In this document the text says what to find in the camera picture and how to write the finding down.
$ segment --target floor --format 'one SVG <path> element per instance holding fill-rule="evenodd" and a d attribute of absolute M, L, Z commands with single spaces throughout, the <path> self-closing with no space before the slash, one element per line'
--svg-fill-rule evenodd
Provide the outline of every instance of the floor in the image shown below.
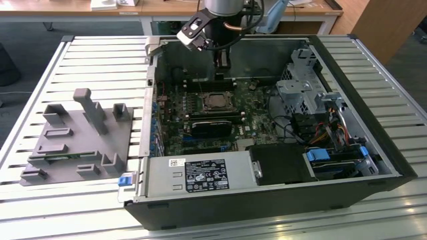
<path fill-rule="evenodd" d="M 32 92 L 64 35 L 125 36 L 141 35 L 137 22 L 55 23 L 53 31 L 45 31 L 41 23 L 0 23 L 0 43 L 21 71 L 21 79 L 0 87 L 0 93 Z M 427 110 L 427 44 L 410 36 L 406 44 L 387 64 L 387 69 L 399 80 L 418 103 Z M 0 94 L 0 146 L 8 137 L 16 119 L 25 106 L 29 93 Z"/>

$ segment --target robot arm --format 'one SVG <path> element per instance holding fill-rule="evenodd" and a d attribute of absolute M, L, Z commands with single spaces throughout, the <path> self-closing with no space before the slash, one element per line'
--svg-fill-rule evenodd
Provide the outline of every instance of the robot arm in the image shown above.
<path fill-rule="evenodd" d="M 257 4 L 255 0 L 204 0 L 205 8 L 192 16 L 176 37 L 191 50 L 225 50 L 261 22 L 257 32 L 269 34 L 276 29 L 288 1 L 259 0 Z M 244 17 L 247 26 L 240 26 Z"/>

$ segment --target blue tab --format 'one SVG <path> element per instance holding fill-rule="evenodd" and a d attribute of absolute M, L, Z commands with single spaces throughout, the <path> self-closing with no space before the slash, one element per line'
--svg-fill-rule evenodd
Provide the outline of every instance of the blue tab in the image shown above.
<path fill-rule="evenodd" d="M 132 177 L 131 176 L 121 176 L 119 178 L 119 187 L 132 186 Z"/>
<path fill-rule="evenodd" d="M 315 160 L 315 156 L 311 152 L 307 152 L 307 159 L 310 162 Z"/>
<path fill-rule="evenodd" d="M 310 161 L 322 161 L 331 159 L 328 151 L 324 148 L 311 149 L 307 152 L 307 158 Z"/>
<path fill-rule="evenodd" d="M 362 152 L 362 154 L 363 154 L 364 157 L 366 157 L 367 155 L 370 155 L 370 152 L 368 152 L 368 149 L 367 149 L 366 146 L 362 146 L 362 147 L 360 147 L 360 152 Z"/>

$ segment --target warning label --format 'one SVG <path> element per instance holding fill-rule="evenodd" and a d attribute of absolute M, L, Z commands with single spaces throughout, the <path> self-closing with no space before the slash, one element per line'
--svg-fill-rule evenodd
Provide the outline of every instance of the warning label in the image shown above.
<path fill-rule="evenodd" d="M 185 190 L 188 193 L 229 189 L 225 160 L 185 162 Z"/>

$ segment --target wooden desk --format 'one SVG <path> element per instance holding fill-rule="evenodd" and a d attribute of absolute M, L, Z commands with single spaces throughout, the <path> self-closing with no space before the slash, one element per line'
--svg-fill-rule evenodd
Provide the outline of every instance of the wooden desk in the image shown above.
<path fill-rule="evenodd" d="M 334 10 L 324 0 L 314 0 L 316 6 L 299 5 L 292 8 L 288 7 L 280 19 L 281 22 L 315 22 L 318 27 L 315 32 L 299 32 L 306 34 L 330 34 L 338 16 L 343 15 L 342 10 Z M 148 16 L 149 22 L 156 21 L 188 21 L 195 14 L 197 2 L 188 2 L 180 0 L 144 0 L 141 7 L 141 15 Z M 300 31 L 304 31 L 306 24 L 299 24 Z"/>
<path fill-rule="evenodd" d="M 120 16 L 140 15 L 143 0 L 136 6 L 91 11 L 91 0 L 0 0 L 0 16 Z"/>
<path fill-rule="evenodd" d="M 180 0 L 143 0 L 141 14 L 149 16 L 192 16 L 196 12 L 197 2 Z M 314 0 L 318 6 L 295 8 L 296 16 L 323 16 L 343 14 L 342 10 L 334 10 L 324 0 Z M 284 16 L 294 16 L 294 9 L 288 7 L 284 11 Z"/>
<path fill-rule="evenodd" d="M 382 64 L 427 15 L 427 0 L 336 0 L 346 14 L 331 34 L 355 34 Z"/>
<path fill-rule="evenodd" d="M 324 0 L 318 6 L 285 9 L 281 22 L 318 22 L 319 34 L 328 34 L 342 10 Z M 91 11 L 91 0 L 0 0 L 0 22 L 116 22 L 139 21 L 144 35 L 152 35 L 152 22 L 188 21 L 197 3 L 180 0 L 140 0 L 137 6 Z"/>

